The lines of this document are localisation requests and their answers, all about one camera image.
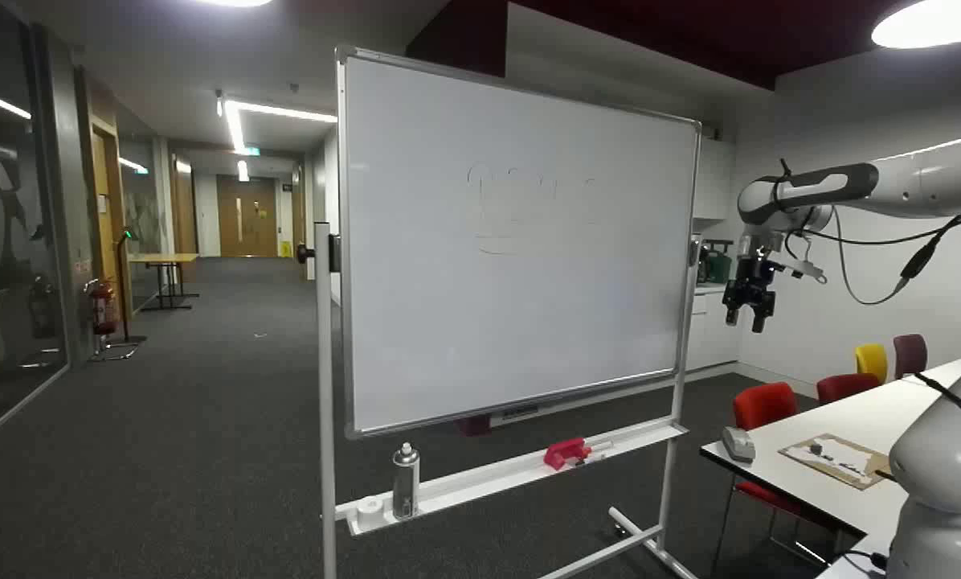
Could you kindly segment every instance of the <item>whiteboard tray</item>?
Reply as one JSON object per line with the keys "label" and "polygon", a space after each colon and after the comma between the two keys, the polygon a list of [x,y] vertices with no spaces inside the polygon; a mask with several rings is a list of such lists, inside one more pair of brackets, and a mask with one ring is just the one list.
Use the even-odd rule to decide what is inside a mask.
{"label": "whiteboard tray", "polygon": [[609,457],[620,457],[620,454],[632,454],[638,448],[664,443],[664,441],[673,441],[682,436],[683,436],[683,428],[672,424],[672,417],[638,422],[638,424],[630,424],[630,428],[617,428],[617,431],[583,439],[592,454],[587,454],[583,464],[576,464],[576,468],[550,469],[542,464],[542,450],[533,450],[533,454],[519,454],[519,457],[510,457],[510,461],[501,461],[501,464],[484,464],[484,468],[476,468],[476,469],[461,469],[461,474],[453,474],[453,476],[422,483],[417,487],[417,513],[408,514],[408,517],[392,514],[392,493],[379,493],[379,497],[365,497],[365,498],[336,505],[336,523],[348,523],[354,537],[373,535],[373,530],[395,529],[395,526],[415,523],[415,517],[435,514],[435,513],[446,513],[446,509],[456,509],[456,505],[466,505],[466,503],[480,503],[484,497],[498,497],[498,493],[506,493],[506,488],[517,488],[517,487],[530,487],[530,483],[538,483],[538,480],[550,480],[550,476],[563,476],[563,474],[580,469],[587,464],[601,464],[601,461],[609,461]]}

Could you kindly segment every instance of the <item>whiteboard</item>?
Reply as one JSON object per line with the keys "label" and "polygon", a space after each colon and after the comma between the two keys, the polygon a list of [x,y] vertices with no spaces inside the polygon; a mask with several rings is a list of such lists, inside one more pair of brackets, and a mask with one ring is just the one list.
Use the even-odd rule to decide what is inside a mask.
{"label": "whiteboard", "polygon": [[350,431],[672,378],[691,123],[343,53]]}

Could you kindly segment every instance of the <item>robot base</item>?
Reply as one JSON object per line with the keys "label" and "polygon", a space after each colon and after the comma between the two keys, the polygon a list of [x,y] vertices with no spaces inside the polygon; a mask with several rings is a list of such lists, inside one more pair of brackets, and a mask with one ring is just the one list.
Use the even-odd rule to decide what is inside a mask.
{"label": "robot base", "polygon": [[888,579],[961,579],[961,517],[902,503]]}

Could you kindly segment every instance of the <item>whiteboard frame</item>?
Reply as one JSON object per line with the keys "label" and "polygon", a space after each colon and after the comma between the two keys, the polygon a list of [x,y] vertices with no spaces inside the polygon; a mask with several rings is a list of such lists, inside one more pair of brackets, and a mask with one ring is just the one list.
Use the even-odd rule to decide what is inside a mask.
{"label": "whiteboard frame", "polygon": [[[360,60],[373,60],[373,66],[392,66],[392,68],[406,68],[406,72],[422,72],[422,73],[438,73],[438,79],[453,79],[453,80],[469,80],[469,84],[484,84],[484,87],[501,87],[510,95],[530,95],[530,97],[545,97],[545,100],[563,100],[563,104],[580,104],[580,105],[594,105],[594,110],[607,110],[607,112],[630,112],[630,116],[646,116],[646,119],[664,119],[664,123],[682,123],[691,126],[695,132],[702,132],[702,123],[686,119],[686,116],[669,116],[669,112],[646,112],[646,110],[625,110],[625,105],[607,105],[607,104],[594,104],[594,100],[576,100],[576,97],[563,97],[563,95],[545,95],[545,90],[530,90],[530,87],[515,87],[501,79],[487,79],[487,73],[476,73],[476,72],[459,72],[459,68],[444,68],[444,66],[426,66],[426,60],[412,60],[412,59],[397,59],[397,56],[383,56],[383,53],[368,53],[368,48],[354,48],[354,45],[336,45],[333,48],[333,60],[336,60],[336,262],[340,262],[340,398],[343,398],[343,411],[348,411],[348,424],[343,424],[343,439],[350,441],[364,441],[364,439],[383,439],[383,436],[395,436],[395,431],[412,431],[412,428],[430,428],[430,424],[446,424],[446,422],[459,422],[459,417],[472,417],[472,415],[495,415],[503,410],[517,410],[517,407],[551,407],[551,404],[580,404],[594,393],[607,393],[607,389],[625,389],[625,386],[646,386],[654,379],[673,379],[683,369],[683,355],[686,355],[686,332],[691,332],[691,317],[686,317],[686,304],[695,288],[683,280],[686,266],[695,264],[695,242],[686,242],[686,266],[677,270],[673,276],[683,285],[682,288],[682,305],[677,305],[677,345],[673,345],[673,362],[672,369],[650,369],[650,375],[632,375],[632,378],[615,378],[615,379],[596,379],[596,384],[576,384],[566,393],[545,393],[545,395],[530,395],[530,398],[517,398],[517,404],[501,404],[501,407],[483,407],[483,410],[466,410],[466,411],[450,411],[450,415],[438,415],[438,417],[417,417],[417,422],[402,422],[392,428],[365,428],[360,431],[354,424],[354,304],[350,304],[350,164],[348,164],[348,152],[350,152],[350,139],[343,128],[343,116],[348,116],[348,60],[360,59]],[[691,192],[686,192],[686,224],[695,224],[695,192],[696,192],[696,173],[699,173],[699,144],[695,149],[695,179],[691,179]]]}

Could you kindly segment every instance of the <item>table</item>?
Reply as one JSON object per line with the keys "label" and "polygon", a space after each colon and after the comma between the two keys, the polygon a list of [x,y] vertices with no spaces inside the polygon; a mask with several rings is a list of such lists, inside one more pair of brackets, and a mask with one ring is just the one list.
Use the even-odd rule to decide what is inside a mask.
{"label": "table", "polygon": [[182,305],[182,264],[195,264],[195,255],[127,255],[127,264],[156,270],[156,310],[188,310]]}
{"label": "table", "polygon": [[[961,362],[941,363],[925,369],[925,378],[939,384],[954,384],[961,378]],[[756,464],[730,461],[718,441],[702,443],[699,454],[714,464],[756,480],[780,497],[804,503],[856,530],[862,530],[862,545],[851,549],[888,554],[895,535],[901,505],[906,493],[885,480],[863,493],[842,487],[804,464],[780,457],[785,448],[815,439],[815,436],[837,436],[878,454],[889,454],[895,439],[939,398],[928,386],[906,378],[895,384],[885,384],[851,398],[837,398],[818,407],[813,411],[791,415],[785,422],[765,424],[748,431],[756,443]],[[821,579],[862,579],[856,565],[845,559],[831,562]]]}

